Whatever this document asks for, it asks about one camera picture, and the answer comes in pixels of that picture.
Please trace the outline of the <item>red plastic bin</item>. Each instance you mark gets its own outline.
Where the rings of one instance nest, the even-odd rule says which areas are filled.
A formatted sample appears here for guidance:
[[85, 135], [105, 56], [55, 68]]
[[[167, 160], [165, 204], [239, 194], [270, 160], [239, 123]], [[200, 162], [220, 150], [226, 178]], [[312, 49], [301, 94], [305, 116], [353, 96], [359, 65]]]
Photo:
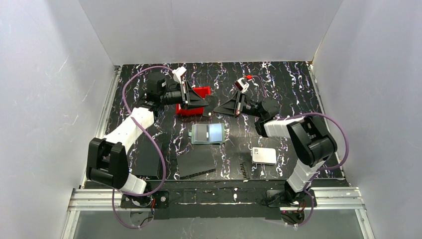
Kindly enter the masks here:
[[[195, 87], [193, 91], [201, 97], [203, 100], [207, 95], [211, 94], [211, 88], [209, 86], [206, 87]], [[202, 115], [204, 112], [204, 106], [199, 106], [198, 104], [189, 107], [181, 107], [180, 104], [176, 104], [176, 115], [182, 117], [190, 117], [190, 116], [197, 116]]]

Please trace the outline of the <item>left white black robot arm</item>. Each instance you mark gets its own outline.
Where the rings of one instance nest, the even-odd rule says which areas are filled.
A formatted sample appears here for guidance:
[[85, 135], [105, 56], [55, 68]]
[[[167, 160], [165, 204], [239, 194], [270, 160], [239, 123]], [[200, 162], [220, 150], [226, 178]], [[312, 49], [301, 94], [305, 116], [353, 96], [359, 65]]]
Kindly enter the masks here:
[[126, 101], [126, 90], [122, 90], [122, 99], [129, 116], [103, 138], [95, 137], [90, 141], [86, 168], [86, 177], [89, 180], [136, 197], [152, 195], [163, 186], [165, 176], [154, 190], [146, 192], [147, 183], [129, 172], [127, 155], [135, 141], [144, 134], [157, 150], [164, 167], [161, 149], [147, 132], [147, 128], [154, 124], [166, 105], [179, 104], [185, 110], [208, 106], [208, 102], [183, 80], [186, 71], [185, 67], [171, 70], [171, 80], [161, 72], [149, 74], [146, 89], [139, 94], [138, 106], [133, 109]]

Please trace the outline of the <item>mint green card holder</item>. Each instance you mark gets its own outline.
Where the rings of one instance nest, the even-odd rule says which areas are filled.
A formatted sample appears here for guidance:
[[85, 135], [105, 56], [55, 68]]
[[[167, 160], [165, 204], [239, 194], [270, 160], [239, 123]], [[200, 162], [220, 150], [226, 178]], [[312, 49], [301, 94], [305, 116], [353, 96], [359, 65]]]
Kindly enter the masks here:
[[208, 142], [195, 141], [195, 125], [192, 125], [189, 136], [191, 137], [191, 144], [221, 144], [225, 142], [225, 125], [223, 123], [207, 124], [208, 128]]

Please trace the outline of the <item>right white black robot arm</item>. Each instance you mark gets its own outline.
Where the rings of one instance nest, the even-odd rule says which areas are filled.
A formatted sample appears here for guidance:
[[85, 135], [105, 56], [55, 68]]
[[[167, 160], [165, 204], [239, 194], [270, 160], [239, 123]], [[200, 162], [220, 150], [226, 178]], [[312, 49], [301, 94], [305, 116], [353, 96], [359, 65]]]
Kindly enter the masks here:
[[255, 116], [257, 133], [266, 138], [286, 137], [292, 141], [298, 161], [292, 175], [284, 184], [284, 190], [263, 200], [269, 206], [275, 202], [301, 201], [312, 180], [325, 162], [337, 151], [337, 143], [327, 130], [320, 113], [305, 113], [286, 119], [276, 119], [280, 104], [271, 97], [256, 102], [241, 91], [214, 108], [214, 112], [231, 117], [240, 114]]

